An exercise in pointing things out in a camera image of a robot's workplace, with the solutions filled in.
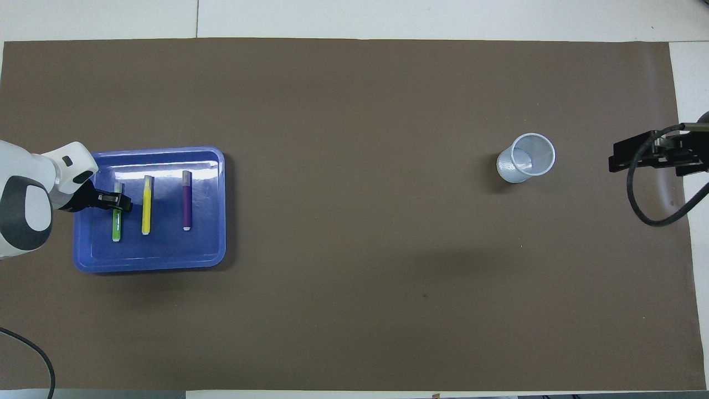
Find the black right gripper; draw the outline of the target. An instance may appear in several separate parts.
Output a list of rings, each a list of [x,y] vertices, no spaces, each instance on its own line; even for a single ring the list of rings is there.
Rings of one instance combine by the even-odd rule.
[[[627,170],[638,148],[653,133],[654,131],[647,131],[614,143],[613,153],[609,157],[609,172]],[[657,157],[654,157],[654,146],[651,145],[640,156],[637,167],[674,168],[678,177],[701,172],[701,157],[693,132],[663,135],[656,139],[656,149],[659,154],[658,162]]]

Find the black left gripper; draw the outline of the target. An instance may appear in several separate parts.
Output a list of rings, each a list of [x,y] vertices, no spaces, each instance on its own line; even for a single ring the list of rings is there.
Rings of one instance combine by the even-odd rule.
[[[55,208],[70,213],[79,212],[86,208],[116,209],[117,193],[96,190],[92,180],[86,180],[73,194],[55,191]],[[121,195],[120,211],[131,212],[133,203],[131,197]]]

